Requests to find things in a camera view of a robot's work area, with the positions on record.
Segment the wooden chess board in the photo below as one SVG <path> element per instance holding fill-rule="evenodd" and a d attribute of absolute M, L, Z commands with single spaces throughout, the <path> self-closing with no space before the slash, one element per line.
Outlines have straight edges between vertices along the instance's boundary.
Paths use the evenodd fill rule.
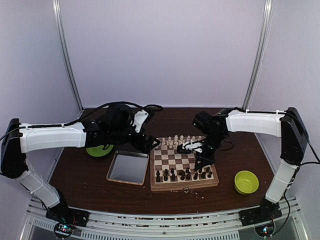
<path fill-rule="evenodd" d="M 195 152 L 192 153 L 178 153 L 177 146 L 185 142 L 195 142 L 203 140 L 204 136 L 169 136 L 159 137 L 161 141 L 158 149 L 153 149 L 150 152 L 150 190 L 152 192 L 163 191 L 178 191 L 186 189 L 198 189 L 217 186 L 220 181 L 214 165 L 208 165 L 202 168 L 202 172 L 206 172 L 206 168 L 210 167 L 212 177 L 208 178 L 206 172 L 205 179 L 201 179 L 201 174 L 194 171 L 195 166 Z M 171 169 L 174 169 L 176 180 L 171 182 Z M 168 169 L 168 180 L 164 181 L 164 171 Z M 156 172 L 160 172 L 160 182 L 156 182 Z M 185 172 L 185 179 L 181 180 L 181 172 Z M 186 180 L 186 175 L 191 172 L 191 179 Z M 197 180 L 194 180 L 195 173 L 198 173 Z"/>

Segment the metal tray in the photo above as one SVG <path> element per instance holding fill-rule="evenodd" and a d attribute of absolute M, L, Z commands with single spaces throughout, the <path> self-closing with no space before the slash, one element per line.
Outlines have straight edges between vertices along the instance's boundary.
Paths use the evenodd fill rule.
<path fill-rule="evenodd" d="M 110 163 L 106 179 L 110 182 L 142 186 L 145 182 L 149 155 L 117 150 Z"/>

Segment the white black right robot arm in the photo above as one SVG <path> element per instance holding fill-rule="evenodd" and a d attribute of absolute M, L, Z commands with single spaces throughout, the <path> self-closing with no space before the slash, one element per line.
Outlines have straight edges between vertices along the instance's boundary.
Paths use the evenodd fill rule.
<path fill-rule="evenodd" d="M 292 107 L 283 116 L 226 108 L 214 116 L 199 113 L 195 119 L 194 125 L 209 137 L 204 151 L 217 161 L 222 185 L 205 189 L 204 199 L 186 201 L 191 213 L 258 205 L 265 195 L 279 191 L 272 183 L 272 170 L 279 166 L 280 159 L 300 163 L 309 138 L 298 111 Z M 232 187 L 232 177 L 240 170 L 253 171 L 266 183 L 256 193 L 240 195 Z"/>

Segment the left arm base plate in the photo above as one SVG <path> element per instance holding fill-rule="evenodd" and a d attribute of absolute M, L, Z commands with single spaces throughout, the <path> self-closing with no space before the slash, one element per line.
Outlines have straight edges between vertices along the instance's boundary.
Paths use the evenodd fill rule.
<path fill-rule="evenodd" d="M 58 204 L 46 210 L 45 217 L 62 224 L 76 227 L 86 227 L 90 213 L 86 210 L 70 208 Z"/>

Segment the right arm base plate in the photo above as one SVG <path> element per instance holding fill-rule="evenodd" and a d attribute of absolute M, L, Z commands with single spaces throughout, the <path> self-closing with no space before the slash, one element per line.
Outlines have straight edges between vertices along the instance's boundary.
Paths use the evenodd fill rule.
<path fill-rule="evenodd" d="M 268 209 L 261 206 L 241 210 L 238 214 L 243 227 L 270 222 L 283 216 L 279 207 Z"/>

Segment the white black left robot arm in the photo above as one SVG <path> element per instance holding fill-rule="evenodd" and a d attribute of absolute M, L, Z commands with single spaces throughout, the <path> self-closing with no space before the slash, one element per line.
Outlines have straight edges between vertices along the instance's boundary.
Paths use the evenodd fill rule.
<path fill-rule="evenodd" d="M 147 154 L 160 144 L 153 136 L 146 136 L 144 124 L 163 107 L 156 104 L 141 106 L 133 102 L 116 101 L 101 105 L 105 112 L 89 119 L 91 112 L 67 123 L 30 124 L 13 118 L 0 138 L 0 173 L 17 180 L 39 198 L 61 222 L 72 218 L 72 211 L 63 194 L 33 169 L 27 154 L 62 148 L 96 148 L 130 144 Z"/>

